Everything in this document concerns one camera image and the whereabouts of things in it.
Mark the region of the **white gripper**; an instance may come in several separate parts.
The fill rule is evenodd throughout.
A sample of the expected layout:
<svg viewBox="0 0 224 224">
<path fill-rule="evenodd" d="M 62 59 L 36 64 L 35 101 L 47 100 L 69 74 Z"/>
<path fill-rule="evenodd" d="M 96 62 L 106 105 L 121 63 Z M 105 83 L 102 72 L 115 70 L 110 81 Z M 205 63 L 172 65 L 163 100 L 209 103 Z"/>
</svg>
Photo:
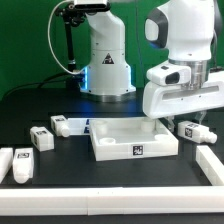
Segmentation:
<svg viewBox="0 0 224 224">
<path fill-rule="evenodd" d="M 167 117 L 168 129 L 175 130 L 175 115 L 198 112 L 201 124 L 204 110 L 224 107 L 224 71 L 211 73 L 197 90 L 183 90 L 179 85 L 159 86 L 149 82 L 143 93 L 143 112 L 151 119 Z"/>
</svg>

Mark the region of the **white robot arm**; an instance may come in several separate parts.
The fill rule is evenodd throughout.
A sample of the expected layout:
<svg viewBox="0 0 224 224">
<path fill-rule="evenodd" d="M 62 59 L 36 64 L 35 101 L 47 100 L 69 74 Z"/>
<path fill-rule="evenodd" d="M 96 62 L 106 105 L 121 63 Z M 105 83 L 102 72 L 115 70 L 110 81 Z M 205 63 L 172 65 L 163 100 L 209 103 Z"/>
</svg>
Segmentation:
<svg viewBox="0 0 224 224">
<path fill-rule="evenodd" d="M 74 0 L 91 28 L 91 60 L 82 91 L 106 100 L 135 91 L 125 61 L 125 26 L 107 0 Z M 224 71 L 208 70 L 211 44 L 222 19 L 216 0 L 169 0 L 145 21 L 146 39 L 169 51 L 149 69 L 143 112 L 151 119 L 224 107 Z"/>
</svg>

